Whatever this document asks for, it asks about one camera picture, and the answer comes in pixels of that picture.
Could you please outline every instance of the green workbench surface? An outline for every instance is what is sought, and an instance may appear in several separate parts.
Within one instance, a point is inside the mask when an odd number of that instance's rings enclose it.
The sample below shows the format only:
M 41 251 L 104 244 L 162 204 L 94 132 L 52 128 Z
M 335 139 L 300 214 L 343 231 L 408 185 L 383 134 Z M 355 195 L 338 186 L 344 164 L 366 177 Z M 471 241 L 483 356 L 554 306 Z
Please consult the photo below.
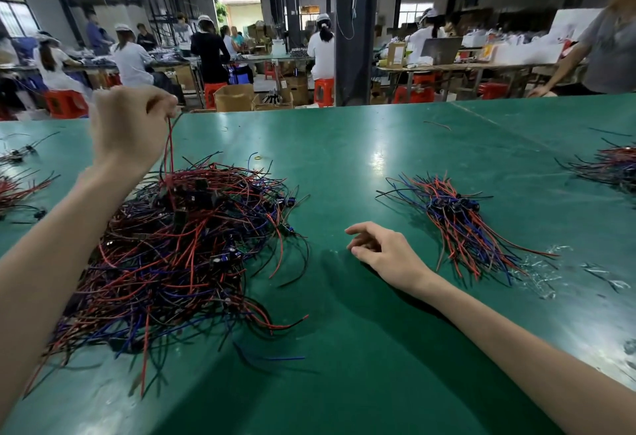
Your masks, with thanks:
M 610 187 L 573 179 L 554 157 L 591 158 L 600 138 L 636 134 L 636 96 L 541 98 L 381 105 L 185 116 L 174 141 L 181 155 L 215 150 L 226 163 L 251 166 L 300 185 L 311 198 L 291 215 L 308 237 L 310 268 L 285 288 L 301 265 L 286 248 L 272 280 L 251 289 L 274 321 L 309 318 L 274 342 L 236 338 L 251 353 L 245 365 L 219 336 L 156 353 L 161 382 L 145 397 L 140 357 L 115 360 L 106 347 L 79 351 L 52 372 L 12 413 L 4 435 L 219 434 L 549 434 L 558 429 L 470 341 L 442 318 L 405 302 L 346 251 L 345 227 L 373 220 L 403 232 L 429 265 L 440 238 L 406 206 L 375 199 L 387 176 L 448 172 L 460 192 L 483 190 L 481 213 L 500 234 L 536 249 L 562 247 L 556 273 L 513 287 L 485 279 L 472 295 L 559 348 L 636 388 L 636 248 L 633 199 Z M 448 125 L 448 131 L 424 120 Z M 7 148 L 60 130 L 24 167 L 39 179 L 62 176 L 30 203 L 50 208 L 90 163 L 87 122 L 2 122 Z M 179 161 L 179 167 L 185 166 Z M 27 226 L 0 224 L 6 250 Z M 614 292 L 580 266 L 603 266 L 632 286 Z M 441 275 L 459 284 L 448 264 Z M 305 360 L 267 362 L 257 356 Z M 149 377 L 155 375 L 149 368 Z

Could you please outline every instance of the hand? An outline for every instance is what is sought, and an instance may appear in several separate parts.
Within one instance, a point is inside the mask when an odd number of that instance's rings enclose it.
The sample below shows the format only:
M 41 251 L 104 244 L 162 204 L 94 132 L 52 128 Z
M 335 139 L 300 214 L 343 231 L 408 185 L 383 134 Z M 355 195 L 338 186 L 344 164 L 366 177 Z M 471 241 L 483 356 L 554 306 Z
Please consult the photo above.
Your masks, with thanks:
M 422 262 L 401 233 L 374 222 L 354 224 L 345 232 L 357 234 L 346 247 L 351 254 L 369 264 L 391 286 L 419 298 L 432 285 L 445 282 Z
M 529 94 L 528 98 L 545 96 L 550 92 L 550 88 L 546 85 L 541 85 L 540 87 L 536 87 Z
M 168 118 L 176 114 L 177 98 L 157 87 L 117 86 L 96 91 L 90 130 L 93 165 L 130 168 L 143 177 L 165 148 Z

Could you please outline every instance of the black shirt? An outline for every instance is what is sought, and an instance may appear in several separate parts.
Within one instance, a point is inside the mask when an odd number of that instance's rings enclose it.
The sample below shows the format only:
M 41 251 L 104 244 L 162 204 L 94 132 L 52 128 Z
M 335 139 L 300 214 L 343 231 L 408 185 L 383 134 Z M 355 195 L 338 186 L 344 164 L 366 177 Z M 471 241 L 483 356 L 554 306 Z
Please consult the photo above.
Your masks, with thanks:
M 137 43 L 142 45 L 146 51 L 154 50 L 157 46 L 157 40 L 155 40 L 155 36 L 150 32 L 145 35 L 139 33 L 139 35 L 137 35 Z
M 228 71 L 223 63 L 230 61 L 230 53 L 221 37 L 216 33 L 198 31 L 190 38 L 194 55 L 201 57 L 201 74 L 204 83 L 223 83 L 228 81 Z

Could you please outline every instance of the gray shirt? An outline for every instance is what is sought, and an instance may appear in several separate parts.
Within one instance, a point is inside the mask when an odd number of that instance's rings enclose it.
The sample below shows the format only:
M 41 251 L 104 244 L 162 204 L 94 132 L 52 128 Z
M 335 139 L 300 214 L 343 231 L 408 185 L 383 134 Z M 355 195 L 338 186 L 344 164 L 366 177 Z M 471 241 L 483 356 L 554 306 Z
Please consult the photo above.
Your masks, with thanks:
M 583 85 L 599 93 L 636 90 L 636 20 L 619 25 L 619 17 L 604 9 L 581 34 L 592 47 Z

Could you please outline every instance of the laptop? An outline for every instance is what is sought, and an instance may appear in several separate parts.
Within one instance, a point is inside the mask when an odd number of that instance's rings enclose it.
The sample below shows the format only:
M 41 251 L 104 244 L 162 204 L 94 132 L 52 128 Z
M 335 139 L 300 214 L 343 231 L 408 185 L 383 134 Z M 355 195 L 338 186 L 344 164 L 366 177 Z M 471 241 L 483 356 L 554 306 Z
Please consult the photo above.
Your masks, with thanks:
M 430 56 L 434 65 L 452 65 L 464 37 L 429 38 L 422 46 L 420 56 Z

